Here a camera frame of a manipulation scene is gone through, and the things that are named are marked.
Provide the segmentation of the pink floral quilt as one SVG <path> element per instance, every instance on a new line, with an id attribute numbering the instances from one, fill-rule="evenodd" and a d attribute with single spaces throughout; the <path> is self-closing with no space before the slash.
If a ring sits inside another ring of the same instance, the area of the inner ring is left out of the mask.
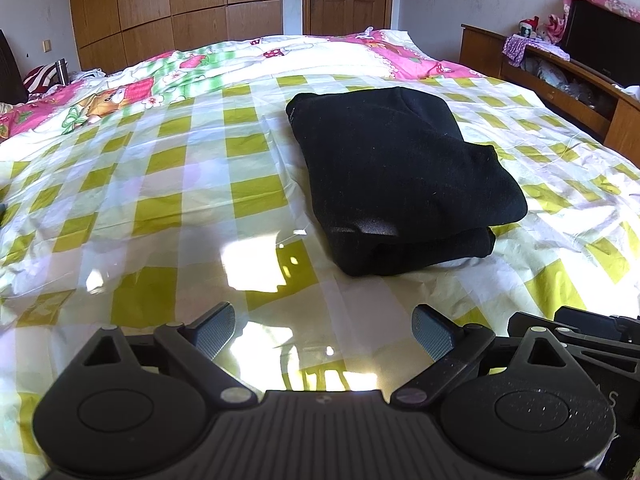
<path id="1" fill-rule="evenodd" d="M 173 50 L 113 75 L 88 70 L 24 104 L 3 104 L 1 137 L 70 133 L 120 110 L 137 113 L 262 77 L 475 78 L 463 65 L 422 52 L 406 32 L 368 28 L 347 36 L 267 36 Z"/>

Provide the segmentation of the green checkered bed sheet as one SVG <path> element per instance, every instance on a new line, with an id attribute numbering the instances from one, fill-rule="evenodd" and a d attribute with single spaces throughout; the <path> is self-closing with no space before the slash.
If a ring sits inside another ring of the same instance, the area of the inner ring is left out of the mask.
<path id="1" fill-rule="evenodd" d="M 518 311 L 638 315 L 638 169 L 494 78 L 413 88 L 442 98 L 465 140 L 496 150 L 527 216 L 498 229 L 484 259 L 397 278 L 338 270 L 285 107 L 300 92 L 384 86 L 262 77 L 2 144 L 3 478 L 46 471 L 32 412 L 104 324 L 144 333 L 228 301 L 238 331 L 218 362 L 250 386 L 391 392 L 430 362 L 410 330 L 418 304 L 500 333 Z"/>

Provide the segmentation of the wooden tv cabinet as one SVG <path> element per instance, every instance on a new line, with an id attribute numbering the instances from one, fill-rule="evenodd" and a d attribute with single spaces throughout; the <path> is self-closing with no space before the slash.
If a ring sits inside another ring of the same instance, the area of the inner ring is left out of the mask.
<path id="1" fill-rule="evenodd" d="M 506 38 L 472 25 L 462 27 L 460 63 L 532 90 L 550 110 L 597 141 L 639 162 L 639 101 L 578 62 L 527 47 L 514 66 L 503 54 Z"/>

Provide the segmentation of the black knit sweater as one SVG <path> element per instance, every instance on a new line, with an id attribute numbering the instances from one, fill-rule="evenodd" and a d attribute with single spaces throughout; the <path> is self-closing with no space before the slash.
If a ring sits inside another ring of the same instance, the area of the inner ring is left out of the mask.
<path id="1" fill-rule="evenodd" d="M 286 116 L 312 209 L 350 276 L 484 258 L 528 211 L 491 145 L 466 142 L 446 102 L 404 87 L 299 93 Z"/>

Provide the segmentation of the red white striped pillow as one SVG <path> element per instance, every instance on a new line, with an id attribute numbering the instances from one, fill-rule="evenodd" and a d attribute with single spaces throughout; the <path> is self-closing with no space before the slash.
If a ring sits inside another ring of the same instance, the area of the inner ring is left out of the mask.
<path id="1" fill-rule="evenodd" d="M 23 79 L 23 86 L 27 91 L 29 101 L 41 98 L 54 87 L 67 86 L 69 83 L 70 77 L 65 58 L 38 66 Z"/>

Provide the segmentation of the wooden wardrobe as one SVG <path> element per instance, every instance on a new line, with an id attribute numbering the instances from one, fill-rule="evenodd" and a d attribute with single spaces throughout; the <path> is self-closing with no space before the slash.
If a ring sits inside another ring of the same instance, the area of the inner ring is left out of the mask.
<path id="1" fill-rule="evenodd" d="M 282 0 L 70 0 L 83 70 L 282 32 Z"/>

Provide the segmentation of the black flat television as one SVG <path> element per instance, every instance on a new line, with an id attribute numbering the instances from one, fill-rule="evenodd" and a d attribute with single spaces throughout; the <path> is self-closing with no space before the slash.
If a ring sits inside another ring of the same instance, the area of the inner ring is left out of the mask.
<path id="1" fill-rule="evenodd" d="M 640 25 L 587 0 L 570 5 L 560 47 L 622 87 L 638 86 Z"/>

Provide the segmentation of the small santa figurine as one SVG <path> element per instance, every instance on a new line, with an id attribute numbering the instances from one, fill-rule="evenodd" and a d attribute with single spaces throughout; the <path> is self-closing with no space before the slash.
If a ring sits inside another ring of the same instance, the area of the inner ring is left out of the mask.
<path id="1" fill-rule="evenodd" d="M 518 23 L 518 36 L 533 39 L 537 37 L 537 27 L 539 24 L 538 16 L 526 18 Z"/>

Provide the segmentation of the dark wooden headboard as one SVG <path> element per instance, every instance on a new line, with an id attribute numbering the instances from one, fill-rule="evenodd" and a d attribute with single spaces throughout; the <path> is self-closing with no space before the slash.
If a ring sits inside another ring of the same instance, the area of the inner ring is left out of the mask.
<path id="1" fill-rule="evenodd" d="M 0 32 L 0 102 L 21 104 L 28 100 L 20 71 L 6 36 Z"/>

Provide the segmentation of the purple patterned cloth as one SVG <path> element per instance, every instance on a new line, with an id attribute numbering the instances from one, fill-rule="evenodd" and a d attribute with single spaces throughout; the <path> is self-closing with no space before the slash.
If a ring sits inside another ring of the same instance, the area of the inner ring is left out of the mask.
<path id="1" fill-rule="evenodd" d="M 564 61 L 570 60 L 570 55 L 555 44 L 539 38 L 530 38 L 520 35 L 512 35 L 506 38 L 502 54 L 508 59 L 511 66 L 518 67 L 521 65 L 525 51 L 528 47 L 550 53 L 557 58 L 562 58 Z"/>

